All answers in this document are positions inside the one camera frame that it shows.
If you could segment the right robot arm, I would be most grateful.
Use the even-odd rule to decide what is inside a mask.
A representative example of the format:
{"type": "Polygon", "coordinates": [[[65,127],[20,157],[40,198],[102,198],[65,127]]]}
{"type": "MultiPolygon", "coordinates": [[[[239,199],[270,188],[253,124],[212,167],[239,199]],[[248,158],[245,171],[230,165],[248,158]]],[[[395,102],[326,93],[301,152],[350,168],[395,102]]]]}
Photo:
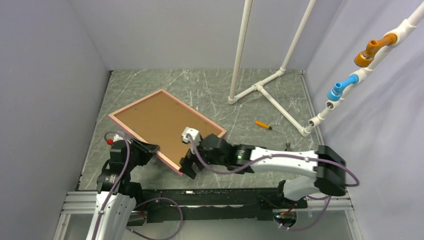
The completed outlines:
{"type": "Polygon", "coordinates": [[[203,138],[199,133],[183,133],[181,139],[190,148],[180,161],[180,172],[192,179],[197,176],[194,165],[219,175],[296,174],[297,178],[278,184],[275,200],[282,208],[311,194],[342,197],[346,193],[346,161],[327,145],[309,151],[284,151],[230,144],[214,134],[203,138]]]}

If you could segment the orange handled screwdriver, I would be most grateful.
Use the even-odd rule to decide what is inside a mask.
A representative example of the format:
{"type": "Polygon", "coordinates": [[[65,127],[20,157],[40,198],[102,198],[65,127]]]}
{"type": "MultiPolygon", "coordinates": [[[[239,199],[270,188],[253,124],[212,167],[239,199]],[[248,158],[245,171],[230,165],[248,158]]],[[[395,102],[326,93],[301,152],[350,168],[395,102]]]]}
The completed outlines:
{"type": "Polygon", "coordinates": [[[263,123],[261,121],[255,121],[255,124],[257,126],[261,127],[261,128],[267,129],[267,130],[273,130],[273,127],[272,126],[270,126],[270,125],[268,125],[266,123],[263,123]]]}

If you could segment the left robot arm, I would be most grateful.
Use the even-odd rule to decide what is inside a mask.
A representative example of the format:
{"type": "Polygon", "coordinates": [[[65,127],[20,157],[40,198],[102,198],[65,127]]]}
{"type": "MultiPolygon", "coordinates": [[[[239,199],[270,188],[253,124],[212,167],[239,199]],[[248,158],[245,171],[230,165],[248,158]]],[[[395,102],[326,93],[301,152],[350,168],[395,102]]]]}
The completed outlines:
{"type": "Polygon", "coordinates": [[[108,138],[109,159],[97,177],[95,208],[86,239],[120,240],[133,210],[144,203],[140,183],[131,181],[131,171],[146,165],[159,150],[159,145],[108,138]]]}

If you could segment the pink picture frame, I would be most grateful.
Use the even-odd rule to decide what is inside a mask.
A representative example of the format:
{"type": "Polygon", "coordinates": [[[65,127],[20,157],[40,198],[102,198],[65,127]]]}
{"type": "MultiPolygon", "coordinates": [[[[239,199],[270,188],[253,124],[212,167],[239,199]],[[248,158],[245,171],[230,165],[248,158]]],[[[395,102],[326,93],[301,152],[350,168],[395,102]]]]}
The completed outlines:
{"type": "Polygon", "coordinates": [[[109,118],[124,132],[139,141],[158,145],[156,156],[178,175],[180,160],[190,146],[182,142],[185,128],[202,137],[223,137],[226,130],[164,89],[159,89],[112,113],[109,118]]]}

